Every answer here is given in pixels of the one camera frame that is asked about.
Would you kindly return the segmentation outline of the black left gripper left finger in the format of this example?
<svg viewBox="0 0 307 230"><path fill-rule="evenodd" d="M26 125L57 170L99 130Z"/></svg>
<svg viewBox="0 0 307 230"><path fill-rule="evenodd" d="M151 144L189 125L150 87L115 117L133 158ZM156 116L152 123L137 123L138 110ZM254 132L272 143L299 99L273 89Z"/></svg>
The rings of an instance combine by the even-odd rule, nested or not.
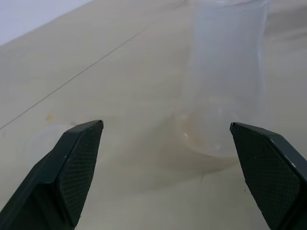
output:
<svg viewBox="0 0 307 230"><path fill-rule="evenodd" d="M65 131L0 211L0 230L75 230L91 187L104 123Z"/></svg>

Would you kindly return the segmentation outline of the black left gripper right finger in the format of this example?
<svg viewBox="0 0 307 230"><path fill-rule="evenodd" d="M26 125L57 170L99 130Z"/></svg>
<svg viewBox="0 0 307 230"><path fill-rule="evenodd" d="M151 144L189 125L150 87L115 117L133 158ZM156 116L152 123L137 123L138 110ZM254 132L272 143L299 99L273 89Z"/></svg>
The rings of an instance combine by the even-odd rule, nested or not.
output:
<svg viewBox="0 0 307 230"><path fill-rule="evenodd" d="M281 135L230 125L245 182L271 230L307 230L307 160Z"/></svg>

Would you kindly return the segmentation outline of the clear glass flask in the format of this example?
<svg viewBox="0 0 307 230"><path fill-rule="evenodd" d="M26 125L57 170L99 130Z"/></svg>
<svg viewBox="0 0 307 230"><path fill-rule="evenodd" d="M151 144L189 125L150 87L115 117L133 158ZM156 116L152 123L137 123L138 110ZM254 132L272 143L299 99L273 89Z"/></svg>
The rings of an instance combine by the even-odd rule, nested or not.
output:
<svg viewBox="0 0 307 230"><path fill-rule="evenodd" d="M233 122L268 121L263 64L271 0L195 0L191 51L175 114L179 137L197 153L231 158Z"/></svg>

